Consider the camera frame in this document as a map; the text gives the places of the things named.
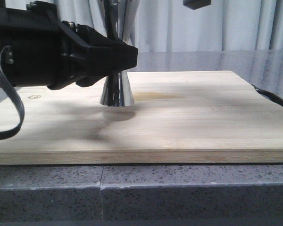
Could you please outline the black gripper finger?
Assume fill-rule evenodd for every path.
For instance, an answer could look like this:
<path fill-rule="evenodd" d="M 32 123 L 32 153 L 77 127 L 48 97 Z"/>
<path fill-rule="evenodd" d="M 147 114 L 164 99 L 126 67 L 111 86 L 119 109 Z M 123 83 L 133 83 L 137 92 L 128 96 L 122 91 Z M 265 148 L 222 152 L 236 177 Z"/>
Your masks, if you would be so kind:
<path fill-rule="evenodd" d="M 183 5 L 190 9 L 199 9 L 211 5 L 212 0 L 183 0 Z"/>
<path fill-rule="evenodd" d="M 75 34 L 88 47 L 76 49 L 76 85 L 92 86 L 100 79 L 137 65 L 138 50 L 120 40 L 109 39 L 87 25 L 76 25 Z"/>

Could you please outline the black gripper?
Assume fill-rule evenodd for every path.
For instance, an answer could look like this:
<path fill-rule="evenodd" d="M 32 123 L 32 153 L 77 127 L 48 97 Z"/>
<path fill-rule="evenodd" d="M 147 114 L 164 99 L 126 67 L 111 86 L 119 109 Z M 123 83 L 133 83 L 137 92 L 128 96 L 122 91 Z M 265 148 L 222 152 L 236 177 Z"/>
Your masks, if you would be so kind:
<path fill-rule="evenodd" d="M 75 82 L 74 32 L 58 19 L 54 3 L 32 1 L 25 10 L 0 0 L 2 69 L 12 86 L 61 89 Z"/>

